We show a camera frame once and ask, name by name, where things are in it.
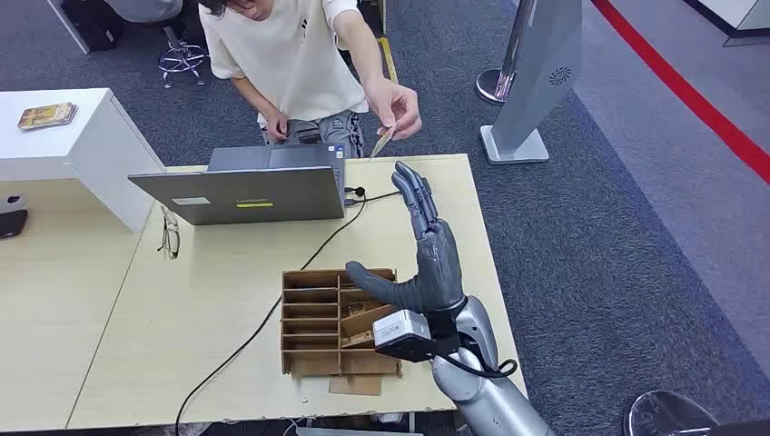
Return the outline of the person's left hand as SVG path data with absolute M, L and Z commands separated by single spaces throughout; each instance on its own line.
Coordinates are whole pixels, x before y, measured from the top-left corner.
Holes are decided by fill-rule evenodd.
M 367 102 L 380 119 L 377 135 L 392 133 L 393 140 L 406 139 L 422 128 L 417 93 L 384 77 L 363 86 Z

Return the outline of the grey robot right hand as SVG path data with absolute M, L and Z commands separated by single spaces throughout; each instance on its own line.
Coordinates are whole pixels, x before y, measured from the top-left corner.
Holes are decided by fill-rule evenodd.
M 439 217 L 426 178 L 397 161 L 391 181 L 410 214 L 418 272 L 406 282 L 389 282 L 355 261 L 346 263 L 346 271 L 356 286 L 387 304 L 418 313 L 449 310 L 466 298 L 455 237 Z

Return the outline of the person's right hand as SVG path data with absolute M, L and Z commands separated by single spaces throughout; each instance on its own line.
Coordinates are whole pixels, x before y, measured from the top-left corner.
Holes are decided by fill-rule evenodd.
M 265 132 L 272 143 L 279 143 L 288 139 L 288 118 L 278 110 L 270 110 L 263 115 L 266 125 Z

